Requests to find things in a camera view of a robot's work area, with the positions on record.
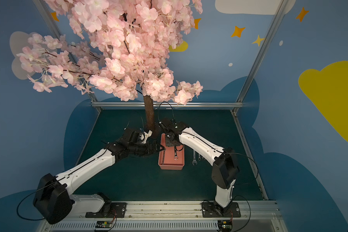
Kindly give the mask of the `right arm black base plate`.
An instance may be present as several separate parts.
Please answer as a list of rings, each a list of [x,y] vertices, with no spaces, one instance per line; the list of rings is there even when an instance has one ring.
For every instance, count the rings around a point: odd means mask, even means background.
[[[202,215],[203,217],[207,218],[231,218],[241,217],[241,210],[236,202],[231,202],[226,208],[222,208],[220,205],[218,205],[216,202],[210,202],[210,201],[203,201],[201,203],[202,208]]]

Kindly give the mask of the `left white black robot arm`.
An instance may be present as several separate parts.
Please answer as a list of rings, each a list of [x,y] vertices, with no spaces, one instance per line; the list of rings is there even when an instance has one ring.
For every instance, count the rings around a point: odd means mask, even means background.
[[[163,145],[156,140],[148,140],[149,137],[148,133],[125,129],[118,140],[106,144],[79,165],[55,176],[46,174],[39,181],[34,207],[49,224],[62,221],[81,206],[80,201],[72,196],[73,193],[96,174],[130,154],[145,157],[164,150]]]

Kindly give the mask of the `large silver Greener wrench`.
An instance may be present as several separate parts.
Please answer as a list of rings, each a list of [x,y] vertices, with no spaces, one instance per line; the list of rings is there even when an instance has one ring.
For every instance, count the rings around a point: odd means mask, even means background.
[[[174,152],[175,152],[174,160],[178,160],[177,147],[176,146],[174,146]]]

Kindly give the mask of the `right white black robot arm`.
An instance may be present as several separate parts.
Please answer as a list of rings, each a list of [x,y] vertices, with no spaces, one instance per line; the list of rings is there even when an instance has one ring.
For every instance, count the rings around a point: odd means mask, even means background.
[[[209,162],[212,166],[211,177],[217,186],[214,205],[219,211],[228,210],[232,204],[234,184],[240,172],[233,150],[208,141],[183,122],[176,123],[164,118],[159,125],[171,145],[188,146]]]

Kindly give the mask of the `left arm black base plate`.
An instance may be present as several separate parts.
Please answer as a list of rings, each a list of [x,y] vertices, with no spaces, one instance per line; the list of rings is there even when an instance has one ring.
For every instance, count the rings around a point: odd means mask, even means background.
[[[86,218],[124,218],[127,203],[125,202],[107,202],[98,212],[87,212]]]

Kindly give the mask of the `pink plastic storage box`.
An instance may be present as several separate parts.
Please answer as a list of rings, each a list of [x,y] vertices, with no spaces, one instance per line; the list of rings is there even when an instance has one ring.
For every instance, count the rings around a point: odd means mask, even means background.
[[[159,153],[158,165],[162,170],[182,170],[185,165],[184,146],[177,146],[178,160],[174,160],[174,147],[167,147],[165,145],[165,134],[161,134],[160,144],[165,147],[165,163],[161,165],[162,151]]]

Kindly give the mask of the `small silver Greener wrench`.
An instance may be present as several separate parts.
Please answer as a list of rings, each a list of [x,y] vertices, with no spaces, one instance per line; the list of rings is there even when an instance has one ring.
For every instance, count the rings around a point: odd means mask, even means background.
[[[166,150],[164,150],[163,152],[162,152],[162,156],[161,156],[161,165],[164,165],[164,163],[165,163],[165,152],[166,152]]]

